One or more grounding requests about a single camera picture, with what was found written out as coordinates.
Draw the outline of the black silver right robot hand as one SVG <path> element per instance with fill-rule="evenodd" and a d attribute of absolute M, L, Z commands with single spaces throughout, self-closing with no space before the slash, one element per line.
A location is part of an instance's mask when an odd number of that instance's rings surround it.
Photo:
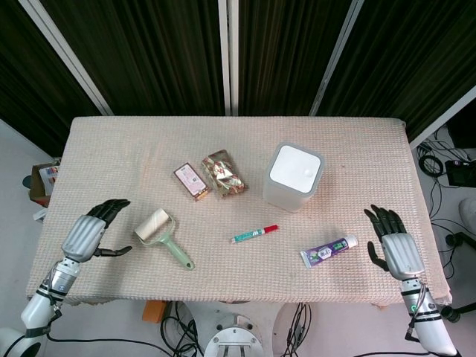
<path fill-rule="evenodd" d="M 385 258 L 376 253 L 372 241 L 367 242 L 367 253 L 371 262 L 389 272 L 397 280 L 416 279 L 425 271 L 414 238 L 406 231 L 400 216 L 393 210 L 371 205 L 364 209 L 376 233 Z"/>

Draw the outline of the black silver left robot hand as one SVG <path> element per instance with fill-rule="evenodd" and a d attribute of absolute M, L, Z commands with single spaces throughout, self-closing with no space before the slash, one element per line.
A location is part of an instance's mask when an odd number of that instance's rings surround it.
<path fill-rule="evenodd" d="M 82 215 L 74 223 L 62 244 L 65 257 L 77 263 L 84 263 L 92 257 L 119 257 L 129 253 L 132 246 L 118 250 L 100 247 L 103 235 L 110 224 L 129 204 L 128 199 L 110 199 L 94 206 L 86 215 Z"/>

